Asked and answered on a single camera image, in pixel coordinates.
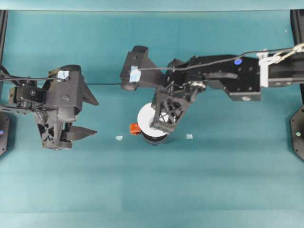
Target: cable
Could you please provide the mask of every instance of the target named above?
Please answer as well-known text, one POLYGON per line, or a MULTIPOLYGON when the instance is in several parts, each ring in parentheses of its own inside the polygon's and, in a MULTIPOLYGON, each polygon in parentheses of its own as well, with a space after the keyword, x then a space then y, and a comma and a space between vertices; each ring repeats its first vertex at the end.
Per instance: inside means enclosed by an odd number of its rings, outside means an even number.
POLYGON ((66 81, 65 79, 61 78, 56 78, 56 77, 41 77, 41 78, 30 78, 30 77, 16 77, 10 75, 10 77, 0 79, 0 82, 5 82, 5 81, 48 81, 48 80, 58 80, 58 81, 66 81))
POLYGON ((145 71, 145 70, 176 70, 176 71, 184 71, 184 70, 190 70, 190 69, 195 69, 198 67, 206 67, 210 66, 213 64, 218 64, 218 63, 224 63, 224 62, 229 62, 236 60, 237 58, 241 58, 243 56, 249 55, 249 54, 254 54, 254 53, 265 53, 265 52, 275 52, 275 51, 280 51, 280 52, 287 52, 287 51, 293 51, 294 48, 289 47, 289 48, 280 48, 280 49, 272 49, 272 50, 262 50, 262 51, 248 51, 244 52, 243 54, 232 57, 232 58, 226 58, 222 60, 217 60, 209 63, 204 63, 204 64, 197 64, 193 66, 188 66, 188 67, 181 67, 181 68, 175 68, 175 67, 147 67, 147 68, 138 68, 140 71, 145 71))

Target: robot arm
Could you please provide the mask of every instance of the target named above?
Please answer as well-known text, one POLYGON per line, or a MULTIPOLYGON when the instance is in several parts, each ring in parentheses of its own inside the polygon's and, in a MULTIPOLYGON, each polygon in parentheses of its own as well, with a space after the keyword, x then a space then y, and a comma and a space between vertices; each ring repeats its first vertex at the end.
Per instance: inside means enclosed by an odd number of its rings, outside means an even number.
POLYGON ((262 51, 259 58, 244 55, 192 57, 187 62, 174 59, 168 67, 156 67, 148 58, 148 48, 136 46, 128 53, 122 69, 122 88, 128 91, 138 87, 155 88, 150 105, 153 115, 145 112, 142 115, 140 111, 138 124, 145 140, 157 144, 175 130, 188 107, 208 86, 224 90, 233 101, 248 102, 261 99, 261 87, 304 83, 302 46, 288 48, 288 56, 285 54, 287 50, 283 50, 269 57, 262 51), (149 123, 144 129, 143 122, 149 123), (163 135, 153 135, 153 130, 161 131, 163 135))
POLYGON ((49 71, 41 88, 37 80, 1 73, 0 81, 12 81, 15 87, 9 90, 9 106, 0 105, 0 111, 24 115, 33 113, 43 148, 70 149, 72 141, 96 133, 73 126, 82 111, 83 102, 98 105, 84 81, 80 66, 67 65, 49 71))

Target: small white piece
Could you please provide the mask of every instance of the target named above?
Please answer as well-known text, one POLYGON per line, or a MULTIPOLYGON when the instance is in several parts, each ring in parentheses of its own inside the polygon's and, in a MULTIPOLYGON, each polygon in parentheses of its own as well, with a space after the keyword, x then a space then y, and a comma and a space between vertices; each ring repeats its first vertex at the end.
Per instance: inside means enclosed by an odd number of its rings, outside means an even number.
POLYGON ((116 136, 116 140, 117 140, 117 141, 121 141, 123 138, 124 138, 124 137, 123 137, 122 135, 116 136))
POLYGON ((67 79, 69 75, 69 71, 59 70, 57 73, 57 78, 67 79))
POLYGON ((131 66, 129 82, 139 82, 142 72, 138 69, 138 66, 131 66))
POLYGON ((193 139, 193 135, 192 134, 186 134, 186 139, 193 139))

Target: screw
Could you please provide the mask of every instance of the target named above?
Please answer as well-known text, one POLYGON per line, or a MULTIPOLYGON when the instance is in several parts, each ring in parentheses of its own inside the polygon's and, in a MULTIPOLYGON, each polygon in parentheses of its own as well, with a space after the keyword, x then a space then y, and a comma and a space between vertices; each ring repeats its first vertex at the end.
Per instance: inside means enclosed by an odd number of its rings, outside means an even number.
POLYGON ((29 92, 29 94, 30 94, 31 96, 36 96, 36 91, 35 91, 35 90, 31 90, 31 91, 29 92))
POLYGON ((243 101, 251 101, 251 98, 249 96, 244 96, 242 97, 243 101))

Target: teal backdrop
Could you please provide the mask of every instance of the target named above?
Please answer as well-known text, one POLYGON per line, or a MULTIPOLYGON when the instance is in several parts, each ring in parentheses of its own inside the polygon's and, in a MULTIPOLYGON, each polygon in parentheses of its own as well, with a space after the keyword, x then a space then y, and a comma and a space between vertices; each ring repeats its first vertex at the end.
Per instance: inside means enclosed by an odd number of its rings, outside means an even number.
POLYGON ((119 82, 134 45, 148 46, 159 66, 290 47, 289 17, 288 10, 11 11, 3 59, 11 74, 43 77, 79 64, 100 105, 85 104, 75 124, 98 134, 68 151, 43 150, 34 117, 11 115, 9 151, 0 157, 0 227, 304 227, 304 162, 288 124, 301 106, 297 85, 263 89, 262 101, 250 103, 208 89, 159 146, 129 134, 153 90, 98 85, 119 82))

